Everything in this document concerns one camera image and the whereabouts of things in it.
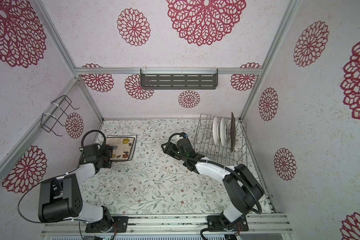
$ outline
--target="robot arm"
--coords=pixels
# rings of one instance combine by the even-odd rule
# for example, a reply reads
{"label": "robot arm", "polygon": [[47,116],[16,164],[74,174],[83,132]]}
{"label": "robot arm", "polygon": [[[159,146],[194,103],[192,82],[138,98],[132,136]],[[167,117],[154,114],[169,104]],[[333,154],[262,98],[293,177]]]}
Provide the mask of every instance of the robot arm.
{"label": "robot arm", "polygon": [[38,216],[41,222],[79,220],[93,230],[103,232],[112,229],[113,219],[106,207],[83,203],[79,185],[95,175],[100,168],[110,168],[112,147],[105,146],[100,152],[97,144],[83,147],[87,163],[71,172],[41,182]]}
{"label": "robot arm", "polygon": [[207,175],[224,184],[231,204],[221,213],[221,222],[232,223],[240,216],[253,211],[255,205],[260,206],[258,200],[264,195],[264,190],[245,165],[218,166],[193,150],[187,134],[182,132],[177,135],[180,136],[177,140],[170,139],[162,144],[163,152],[184,161],[183,165],[188,170]]}

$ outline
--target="wire dish rack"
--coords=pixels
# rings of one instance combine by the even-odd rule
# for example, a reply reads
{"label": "wire dish rack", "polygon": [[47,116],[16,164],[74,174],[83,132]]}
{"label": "wire dish rack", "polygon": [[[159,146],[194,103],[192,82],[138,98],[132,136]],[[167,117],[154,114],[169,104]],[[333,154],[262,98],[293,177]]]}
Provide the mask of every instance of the wire dish rack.
{"label": "wire dish rack", "polygon": [[[231,122],[230,118],[225,118],[226,129],[227,131],[227,144],[222,146],[221,141],[219,145],[216,145],[213,142],[213,119],[215,116],[201,114],[199,123],[197,125],[195,140],[193,146],[196,152],[199,152],[207,156],[212,161],[224,164],[226,166],[237,166],[238,164],[248,165],[248,156],[247,156],[247,144],[245,142],[243,131],[241,125],[246,128],[246,122],[242,120],[236,120]],[[219,132],[220,132],[220,121],[222,117],[218,117],[219,120]],[[235,124],[236,135],[235,135],[235,144],[231,146],[231,124]]]}

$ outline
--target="wire wall rack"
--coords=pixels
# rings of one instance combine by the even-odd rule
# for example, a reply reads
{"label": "wire wall rack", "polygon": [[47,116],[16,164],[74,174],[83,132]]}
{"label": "wire wall rack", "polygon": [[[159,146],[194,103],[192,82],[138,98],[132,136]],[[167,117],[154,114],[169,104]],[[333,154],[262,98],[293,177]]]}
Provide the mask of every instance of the wire wall rack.
{"label": "wire wall rack", "polygon": [[[225,118],[227,126],[227,144],[223,146],[221,141],[216,145],[213,141],[213,119],[215,116],[201,114],[197,125],[195,140],[193,146],[196,152],[207,156],[212,161],[221,163],[226,166],[237,166],[238,164],[248,165],[248,147],[244,138],[243,127],[246,127],[246,122],[242,120],[235,120],[231,122],[230,118]],[[231,124],[235,125],[235,144],[231,145]]]}
{"label": "wire wall rack", "polygon": [[[65,101],[66,103],[68,103],[68,105],[63,109],[63,108],[61,108],[61,105],[64,103],[64,101]],[[68,114],[67,114],[65,111],[66,111],[69,107],[71,107],[71,108],[74,109],[74,110],[77,110],[77,109],[79,109],[79,108],[74,108],[74,107],[71,105],[72,100],[71,100],[67,95],[62,95],[61,97],[53,100],[51,103],[52,103],[52,104],[55,104],[55,105],[57,106],[57,108],[55,109],[55,111],[56,111],[57,109],[60,109],[60,110],[62,111],[62,113],[60,114],[60,116],[59,116],[58,118],[56,118],[56,116],[53,115],[53,113],[54,113],[55,111],[53,111],[53,113],[51,113],[51,114],[50,114],[50,113],[43,113],[43,114],[41,115],[40,126],[41,126],[41,128],[43,128],[45,131],[47,131],[47,132],[53,132],[56,136],[62,137],[62,135],[58,135],[57,133],[55,133],[55,132],[52,130],[53,127],[56,125],[56,123],[59,123],[61,126],[65,127],[65,125],[63,125],[63,124],[60,122],[61,116],[65,114],[65,115],[68,117]],[[52,127],[48,127],[48,126],[46,125],[46,123],[47,123],[47,121],[48,121],[48,119],[49,119],[50,117],[52,117],[52,118],[54,118],[54,119],[56,120],[56,122],[53,124]]]}

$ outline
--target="white plate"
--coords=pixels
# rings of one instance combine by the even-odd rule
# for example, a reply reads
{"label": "white plate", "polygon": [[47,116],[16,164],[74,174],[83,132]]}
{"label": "white plate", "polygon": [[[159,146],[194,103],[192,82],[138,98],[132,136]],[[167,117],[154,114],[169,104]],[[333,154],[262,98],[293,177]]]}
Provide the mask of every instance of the white plate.
{"label": "white plate", "polygon": [[213,133],[213,142],[215,145],[219,145],[220,139],[219,139],[219,119],[215,117],[213,119],[213,125],[212,125],[212,133]]}
{"label": "white plate", "polygon": [[114,135],[108,135],[108,137],[134,137],[134,138],[135,138],[135,141],[133,141],[133,144],[132,144],[132,147],[131,147],[131,151],[129,152],[129,157],[128,157],[128,161],[129,161],[129,160],[132,160],[132,158],[133,158],[133,153],[135,152],[137,135],[131,135],[131,136],[114,136]]}
{"label": "white plate", "polygon": [[227,144],[225,118],[221,118],[221,121],[220,121],[220,139],[221,139],[221,145],[222,145],[223,147],[225,147],[226,144]]}

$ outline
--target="leaf pattern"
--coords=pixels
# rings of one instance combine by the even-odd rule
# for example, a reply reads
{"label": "leaf pattern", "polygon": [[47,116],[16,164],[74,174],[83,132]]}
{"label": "leaf pattern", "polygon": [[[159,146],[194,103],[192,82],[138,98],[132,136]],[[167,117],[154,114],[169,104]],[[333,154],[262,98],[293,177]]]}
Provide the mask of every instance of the leaf pattern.
{"label": "leaf pattern", "polygon": [[[113,162],[111,169],[101,169],[84,181],[80,187],[84,202],[104,205],[111,214],[212,214],[223,211],[230,204],[224,185],[188,171],[182,161],[164,154],[161,149],[161,144],[174,132],[187,133],[193,144],[198,122],[105,121],[101,131],[106,136],[137,135],[134,156],[128,162]],[[248,157],[247,167],[258,179],[249,154]],[[266,201],[265,196],[260,199],[263,212],[272,212]]]}

